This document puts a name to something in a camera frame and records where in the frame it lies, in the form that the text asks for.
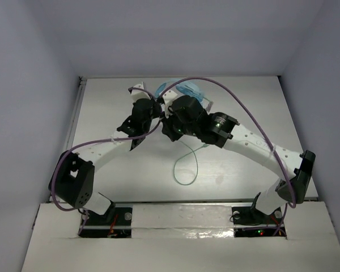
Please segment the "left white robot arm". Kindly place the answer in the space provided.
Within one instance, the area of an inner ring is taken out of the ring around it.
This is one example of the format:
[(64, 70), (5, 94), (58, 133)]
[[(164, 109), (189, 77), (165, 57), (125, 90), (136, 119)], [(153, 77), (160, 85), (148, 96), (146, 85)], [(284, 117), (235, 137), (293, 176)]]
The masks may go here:
[(153, 132), (151, 123), (161, 112), (161, 105), (154, 99), (138, 99), (113, 138), (82, 143), (62, 153), (49, 184), (57, 208), (89, 210), (100, 222), (111, 222), (114, 203), (94, 191), (95, 172), (141, 144)]

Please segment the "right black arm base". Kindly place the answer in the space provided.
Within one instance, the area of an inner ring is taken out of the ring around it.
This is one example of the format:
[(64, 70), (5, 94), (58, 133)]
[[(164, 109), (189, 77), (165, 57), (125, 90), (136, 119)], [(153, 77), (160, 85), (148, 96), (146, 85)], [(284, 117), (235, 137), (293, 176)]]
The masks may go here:
[(280, 208), (270, 215), (265, 215), (257, 210), (251, 211), (250, 206), (236, 206), (232, 208), (229, 221), (233, 223), (235, 238), (286, 237), (282, 219)]

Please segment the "light blue headphones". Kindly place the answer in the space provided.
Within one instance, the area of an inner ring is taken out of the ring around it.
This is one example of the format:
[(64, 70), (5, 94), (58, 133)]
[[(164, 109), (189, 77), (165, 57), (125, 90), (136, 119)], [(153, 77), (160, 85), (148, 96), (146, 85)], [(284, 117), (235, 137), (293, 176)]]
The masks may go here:
[[(158, 98), (160, 94), (165, 90), (166, 87), (168, 87), (170, 84), (177, 82), (179, 80), (180, 80), (179, 78), (172, 78), (164, 82), (163, 84), (161, 84), (155, 92), (155, 97)], [(214, 102), (208, 99), (205, 96), (204, 91), (201, 90), (196, 84), (194, 84), (191, 81), (181, 82), (175, 85), (175, 89), (177, 92), (183, 95), (189, 95), (191, 97), (196, 98), (203, 106), (205, 106), (206, 111), (210, 113), (210, 110)]]

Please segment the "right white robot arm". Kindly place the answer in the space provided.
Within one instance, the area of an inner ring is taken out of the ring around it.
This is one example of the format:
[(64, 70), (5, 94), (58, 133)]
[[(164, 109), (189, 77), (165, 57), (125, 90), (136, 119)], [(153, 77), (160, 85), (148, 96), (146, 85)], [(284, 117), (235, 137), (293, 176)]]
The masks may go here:
[(167, 93), (163, 97), (165, 118), (162, 132), (172, 142), (188, 135), (202, 143), (233, 151), (267, 168), (278, 181), (254, 199), (251, 218), (258, 223), (286, 203), (305, 200), (316, 155), (305, 150), (290, 151), (252, 133), (235, 118), (221, 112), (207, 113), (202, 104), (188, 95)]

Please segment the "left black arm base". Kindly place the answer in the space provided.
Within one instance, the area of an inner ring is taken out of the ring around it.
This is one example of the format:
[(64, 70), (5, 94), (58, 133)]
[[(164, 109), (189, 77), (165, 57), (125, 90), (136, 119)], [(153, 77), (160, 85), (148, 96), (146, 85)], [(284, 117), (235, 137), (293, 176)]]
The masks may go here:
[(109, 214), (109, 219), (95, 214), (92, 211), (88, 212), (82, 219), (79, 227), (79, 237), (81, 238), (113, 238), (126, 239), (131, 238), (131, 220), (132, 207), (115, 207)]

